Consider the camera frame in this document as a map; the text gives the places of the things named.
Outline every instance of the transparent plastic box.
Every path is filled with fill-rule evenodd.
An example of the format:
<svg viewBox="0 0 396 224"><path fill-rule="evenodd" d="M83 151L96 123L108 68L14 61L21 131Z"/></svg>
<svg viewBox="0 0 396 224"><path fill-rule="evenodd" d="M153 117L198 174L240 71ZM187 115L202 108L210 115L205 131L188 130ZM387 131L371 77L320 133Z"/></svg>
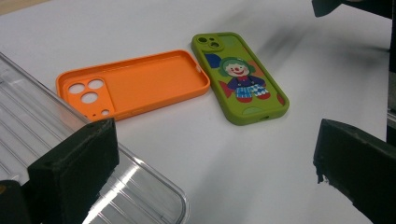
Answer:
<svg viewBox="0 0 396 224"><path fill-rule="evenodd" d="M27 166L89 121L0 53L0 179ZM186 223L184 192L119 144L120 164L84 223Z"/></svg>

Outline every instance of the white table surface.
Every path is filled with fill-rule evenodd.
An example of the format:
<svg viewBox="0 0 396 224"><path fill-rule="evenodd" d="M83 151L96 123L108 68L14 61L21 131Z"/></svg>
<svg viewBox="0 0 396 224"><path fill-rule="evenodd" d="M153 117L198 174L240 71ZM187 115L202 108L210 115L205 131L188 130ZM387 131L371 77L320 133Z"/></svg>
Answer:
<svg viewBox="0 0 396 224"><path fill-rule="evenodd" d="M317 184L321 119L384 140L391 20L309 0L58 1L0 16L0 51L55 91L62 72L172 49L195 34L246 39L290 98L280 118L238 127L213 91L117 122L119 141L187 194L188 223L371 223Z"/></svg>

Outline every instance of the lime green case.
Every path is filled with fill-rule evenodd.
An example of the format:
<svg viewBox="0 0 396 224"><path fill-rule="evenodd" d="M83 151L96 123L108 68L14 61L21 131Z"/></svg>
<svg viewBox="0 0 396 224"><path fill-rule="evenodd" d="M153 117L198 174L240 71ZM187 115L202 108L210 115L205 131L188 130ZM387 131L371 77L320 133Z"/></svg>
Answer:
<svg viewBox="0 0 396 224"><path fill-rule="evenodd" d="M288 97L240 35L199 34L191 47L231 123L246 125L286 113Z"/></svg>

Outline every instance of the orange phone case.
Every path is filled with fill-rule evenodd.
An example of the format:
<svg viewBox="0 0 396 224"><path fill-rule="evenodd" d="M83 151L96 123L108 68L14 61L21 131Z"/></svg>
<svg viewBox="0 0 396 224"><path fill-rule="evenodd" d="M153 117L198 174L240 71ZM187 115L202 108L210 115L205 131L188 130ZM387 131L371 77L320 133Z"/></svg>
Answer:
<svg viewBox="0 0 396 224"><path fill-rule="evenodd" d="M58 95L92 121L142 114L202 95L209 86L185 50L72 70L56 79Z"/></svg>

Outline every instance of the clown illustration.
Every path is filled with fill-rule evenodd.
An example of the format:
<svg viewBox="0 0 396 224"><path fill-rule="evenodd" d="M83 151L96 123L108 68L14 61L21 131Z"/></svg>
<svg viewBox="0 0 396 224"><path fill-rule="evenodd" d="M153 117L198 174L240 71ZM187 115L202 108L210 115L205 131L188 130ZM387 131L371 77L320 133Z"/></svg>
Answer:
<svg viewBox="0 0 396 224"><path fill-rule="evenodd" d="M219 65L219 72L227 77L233 77L228 83L220 82L227 98L232 92L241 103L249 103L253 95L258 99L265 100L271 93L265 88L265 81L252 74L256 69L247 62L238 58L224 58Z"/></svg>

